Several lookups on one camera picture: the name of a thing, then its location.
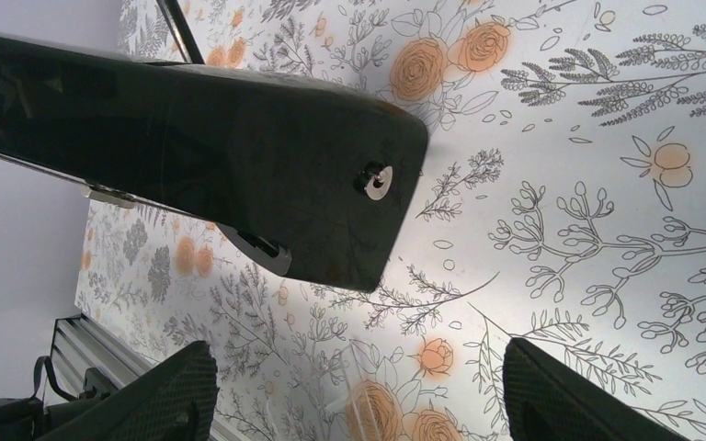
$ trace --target white wall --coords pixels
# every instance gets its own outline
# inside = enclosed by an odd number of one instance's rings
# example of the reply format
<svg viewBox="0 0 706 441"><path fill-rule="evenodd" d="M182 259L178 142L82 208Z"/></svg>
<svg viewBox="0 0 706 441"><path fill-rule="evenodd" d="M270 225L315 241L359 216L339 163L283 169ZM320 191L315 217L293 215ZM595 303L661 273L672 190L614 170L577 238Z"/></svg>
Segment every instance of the white wall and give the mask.
<svg viewBox="0 0 706 441"><path fill-rule="evenodd" d="M119 16L120 0L0 0L0 32L107 51ZM54 319L77 313L86 214L78 187L0 161L0 398L30 395Z"/></svg>

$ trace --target table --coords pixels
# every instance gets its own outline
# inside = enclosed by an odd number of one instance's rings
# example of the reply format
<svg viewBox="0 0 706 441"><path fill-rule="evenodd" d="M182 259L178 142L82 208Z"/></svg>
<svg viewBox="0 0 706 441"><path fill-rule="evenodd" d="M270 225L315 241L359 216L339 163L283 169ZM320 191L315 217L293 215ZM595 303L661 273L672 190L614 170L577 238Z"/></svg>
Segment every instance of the table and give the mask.
<svg viewBox="0 0 706 441"><path fill-rule="evenodd" d="M521 336L706 440L706 1L182 6L209 64L418 115L423 177L371 295L275 277L214 225L94 202L86 314L156 362L210 341L218 417L254 439L364 439L324 370L346 350L383 439L507 440L501 358ZM178 59L152 2L127 0L121 25L123 52Z"/></svg>

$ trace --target glossy black surface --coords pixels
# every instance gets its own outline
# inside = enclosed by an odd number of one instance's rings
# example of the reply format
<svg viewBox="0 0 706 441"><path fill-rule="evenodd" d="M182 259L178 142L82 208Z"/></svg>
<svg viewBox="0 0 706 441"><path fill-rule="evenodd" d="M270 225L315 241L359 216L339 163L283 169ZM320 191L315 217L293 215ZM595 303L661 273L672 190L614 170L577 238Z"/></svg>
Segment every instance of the glossy black surface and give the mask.
<svg viewBox="0 0 706 441"><path fill-rule="evenodd" d="M286 277L375 289L426 148L420 120L329 83L0 37L1 154L265 238ZM379 201L372 162L394 169Z"/></svg>

